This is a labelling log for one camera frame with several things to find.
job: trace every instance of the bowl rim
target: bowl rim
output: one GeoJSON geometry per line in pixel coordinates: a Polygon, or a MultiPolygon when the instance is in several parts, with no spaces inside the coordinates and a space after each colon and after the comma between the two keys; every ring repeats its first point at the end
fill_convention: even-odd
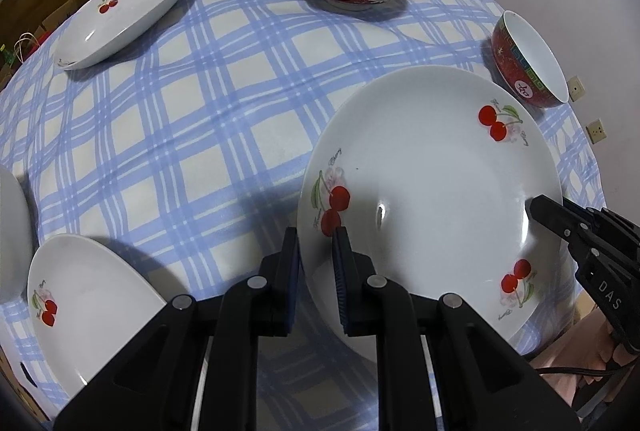
{"type": "Polygon", "coordinates": [[[516,39],[514,39],[513,33],[509,30],[509,26],[507,24],[507,22],[508,22],[507,18],[508,17],[512,17],[512,18],[515,18],[516,20],[522,21],[528,27],[530,32],[532,32],[533,37],[536,38],[538,41],[540,41],[542,43],[542,46],[544,46],[548,50],[548,52],[551,54],[551,57],[556,62],[556,69],[558,70],[559,74],[562,76],[562,81],[564,82],[564,87],[562,88],[562,90],[564,90],[564,93],[562,93],[562,96],[558,96],[558,94],[554,90],[552,90],[549,87],[549,85],[540,78],[540,75],[538,75],[538,71],[533,67],[533,65],[529,62],[529,59],[527,59],[524,56],[524,54],[522,54],[522,58],[527,61],[527,64],[529,65],[531,70],[536,74],[536,76],[538,77],[540,82],[542,82],[542,84],[544,84],[544,87],[546,88],[546,90],[549,93],[551,93],[551,95],[553,95],[562,104],[568,103],[569,102],[569,88],[566,85],[566,79],[564,78],[564,72],[562,71],[562,68],[560,67],[560,63],[558,62],[558,59],[556,58],[556,55],[552,52],[551,48],[549,48],[549,45],[546,44],[546,41],[544,40],[544,38],[538,33],[538,31],[526,19],[524,19],[524,17],[522,17],[521,15],[515,13],[514,11],[505,10],[504,13],[502,14],[502,17],[504,19],[504,27],[507,30],[507,32],[509,33],[509,36],[511,37],[511,40],[513,41],[514,45],[516,45],[516,47],[519,49],[520,53],[522,53],[522,50],[518,46],[518,43],[516,42],[516,39]]]}

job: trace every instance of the screw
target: screw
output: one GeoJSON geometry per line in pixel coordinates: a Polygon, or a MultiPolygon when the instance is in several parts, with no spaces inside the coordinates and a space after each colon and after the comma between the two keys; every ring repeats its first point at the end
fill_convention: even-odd
{"type": "Polygon", "coordinates": [[[267,278],[263,276],[251,276],[246,280],[246,283],[249,288],[259,290],[260,288],[263,288],[267,285],[267,278]]]}
{"type": "Polygon", "coordinates": [[[386,285],[386,277],[380,274],[373,274],[367,277],[367,285],[373,288],[382,288],[386,285]]]}
{"type": "Polygon", "coordinates": [[[462,306],[462,297],[458,294],[444,294],[444,296],[442,296],[442,302],[449,308],[460,308],[460,306],[462,306]]]}
{"type": "Polygon", "coordinates": [[[181,294],[174,297],[174,300],[171,301],[171,304],[176,310],[184,310],[191,306],[191,297],[186,294],[181,294]]]}

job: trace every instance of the tablecloth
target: tablecloth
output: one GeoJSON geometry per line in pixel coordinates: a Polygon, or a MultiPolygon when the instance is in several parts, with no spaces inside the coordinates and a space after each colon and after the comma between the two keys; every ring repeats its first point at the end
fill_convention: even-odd
{"type": "MultiPolygon", "coordinates": [[[[0,162],[18,177],[37,238],[98,239],[166,298],[217,295],[279,249],[295,224],[310,152],[366,82],[410,64],[493,78],[493,0],[393,0],[348,13],[323,0],[179,0],[101,64],[63,72],[66,24],[0,93],[0,162]]],[[[598,168],[569,105],[532,111],[564,194],[601,207],[598,168]]],[[[512,340],[530,351],[571,313],[563,254],[545,301],[512,340]]],[[[0,307],[42,392],[67,396],[46,362],[26,300],[0,307]]],[[[302,278],[287,339],[263,339],[261,430],[377,429],[375,366],[319,318],[302,278]]]]}

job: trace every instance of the green leaf print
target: green leaf print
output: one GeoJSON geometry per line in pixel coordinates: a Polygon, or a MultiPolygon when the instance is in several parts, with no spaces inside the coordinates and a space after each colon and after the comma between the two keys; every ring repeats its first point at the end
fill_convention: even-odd
{"type": "Polygon", "coordinates": [[[520,120],[520,116],[518,114],[518,110],[516,110],[513,106],[502,106],[502,111],[506,111],[507,113],[509,113],[511,116],[517,118],[518,120],[520,120]]]}
{"type": "Polygon", "coordinates": [[[311,188],[311,206],[313,208],[318,208],[319,196],[320,196],[320,178],[316,180],[316,183],[311,188]]]}
{"type": "Polygon", "coordinates": [[[522,303],[526,303],[527,301],[529,301],[532,295],[533,295],[533,285],[529,283],[529,287],[527,287],[527,294],[524,296],[524,300],[522,301],[522,303]]]}

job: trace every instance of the green bottle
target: green bottle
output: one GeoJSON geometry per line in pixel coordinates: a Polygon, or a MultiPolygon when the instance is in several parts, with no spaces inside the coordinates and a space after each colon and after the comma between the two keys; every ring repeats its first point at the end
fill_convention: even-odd
{"type": "Polygon", "coordinates": [[[15,54],[10,49],[5,48],[4,45],[0,46],[0,52],[2,52],[2,55],[4,56],[4,62],[11,67],[15,61],[15,54]]]}

